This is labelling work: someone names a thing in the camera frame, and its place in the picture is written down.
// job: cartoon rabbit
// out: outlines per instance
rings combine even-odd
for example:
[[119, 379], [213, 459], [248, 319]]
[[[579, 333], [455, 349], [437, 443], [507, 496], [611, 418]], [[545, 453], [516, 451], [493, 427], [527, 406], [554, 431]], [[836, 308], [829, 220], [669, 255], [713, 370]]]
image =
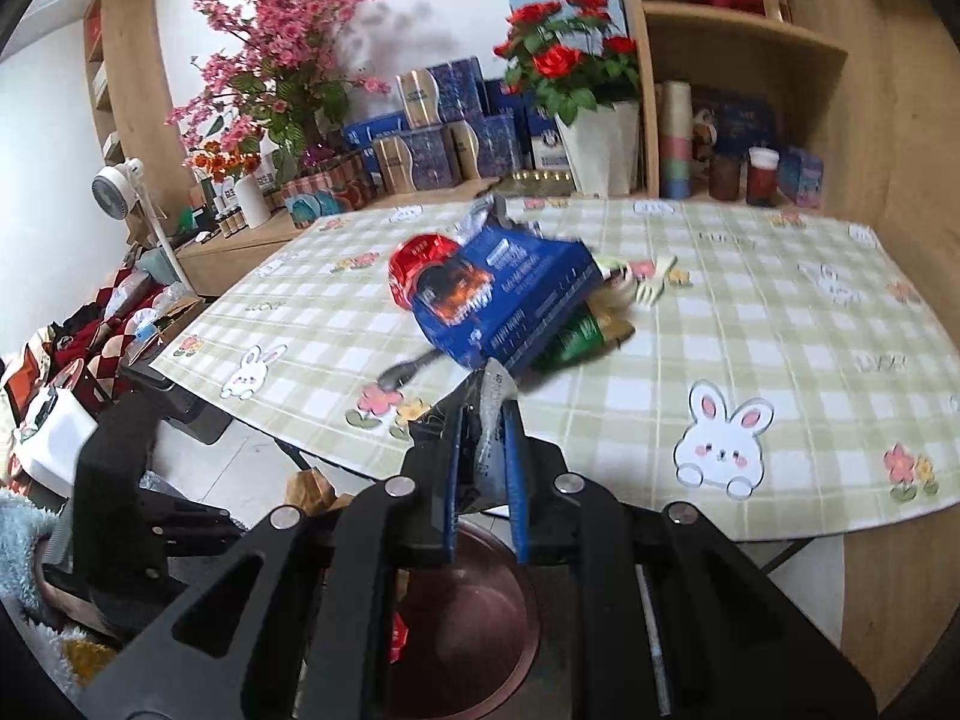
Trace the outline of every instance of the cartoon rabbit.
[[236, 395], [240, 400], [250, 400], [267, 380], [267, 365], [277, 360], [286, 350], [287, 344], [280, 343], [263, 357], [260, 357], [260, 347], [251, 346], [250, 351], [240, 360], [238, 370], [227, 379], [227, 384], [224, 384], [220, 389], [220, 397], [228, 398], [231, 395]]
[[749, 498], [763, 480], [757, 437], [774, 420], [774, 407], [752, 398], [727, 417], [727, 402], [716, 386], [697, 381], [690, 389], [694, 422], [673, 450], [677, 480], [688, 488], [723, 488], [736, 501]]
[[817, 288], [827, 295], [834, 303], [839, 306], [848, 306], [851, 303], [860, 303], [863, 295], [857, 290], [848, 287], [840, 280], [837, 271], [834, 271], [829, 265], [804, 265], [797, 266], [800, 272], [810, 281], [817, 285]]

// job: pink blossom tree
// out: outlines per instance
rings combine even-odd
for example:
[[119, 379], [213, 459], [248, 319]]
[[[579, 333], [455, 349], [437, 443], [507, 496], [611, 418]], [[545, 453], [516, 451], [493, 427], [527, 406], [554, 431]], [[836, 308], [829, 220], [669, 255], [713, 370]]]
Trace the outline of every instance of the pink blossom tree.
[[[215, 53], [202, 67], [203, 90], [174, 108], [167, 124], [185, 124], [184, 146], [195, 151], [222, 131], [224, 151], [256, 152], [261, 127], [309, 170], [332, 155], [320, 133], [317, 115], [339, 129], [349, 112], [348, 88], [386, 93], [390, 87], [361, 71], [338, 67], [337, 39], [363, 2], [375, 0], [192, 0], [210, 28], [238, 38], [235, 55]], [[213, 126], [200, 132], [210, 119]]]

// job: white fan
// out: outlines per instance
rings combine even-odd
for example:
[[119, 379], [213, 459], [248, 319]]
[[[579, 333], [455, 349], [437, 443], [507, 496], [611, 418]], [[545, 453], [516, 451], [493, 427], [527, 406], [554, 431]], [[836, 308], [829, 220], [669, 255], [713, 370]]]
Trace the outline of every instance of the white fan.
[[167, 255], [170, 265], [173, 266], [176, 277], [181, 280], [184, 287], [193, 292], [193, 287], [176, 259], [173, 247], [167, 240], [166, 233], [163, 232], [163, 227], [160, 226], [157, 212], [150, 201], [150, 194], [147, 194], [147, 187], [143, 183], [143, 163], [133, 157], [122, 165], [104, 167], [94, 177], [92, 189], [93, 199], [111, 218], [123, 220], [138, 202], [143, 206], [147, 221], [150, 221], [150, 225], [154, 228], [157, 242]]

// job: fan head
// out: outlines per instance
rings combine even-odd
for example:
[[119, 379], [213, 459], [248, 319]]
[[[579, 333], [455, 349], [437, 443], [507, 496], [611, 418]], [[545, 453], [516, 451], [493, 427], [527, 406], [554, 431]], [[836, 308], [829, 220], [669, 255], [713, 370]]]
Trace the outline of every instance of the fan head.
[[137, 201], [126, 166], [104, 167], [93, 179], [93, 199], [111, 218], [126, 218]]

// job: tall white planter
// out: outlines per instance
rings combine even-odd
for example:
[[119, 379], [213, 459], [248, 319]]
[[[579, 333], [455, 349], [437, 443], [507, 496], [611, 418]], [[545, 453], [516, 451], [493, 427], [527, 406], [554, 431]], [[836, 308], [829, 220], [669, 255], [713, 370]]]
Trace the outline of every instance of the tall white planter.
[[637, 186], [637, 150], [640, 148], [640, 103], [629, 100], [581, 108], [571, 127], [557, 117], [560, 138], [570, 172], [583, 194], [617, 196]]
[[263, 199], [255, 175], [245, 175], [233, 185], [233, 190], [237, 193], [237, 202], [249, 227], [259, 227], [270, 220], [270, 209]]

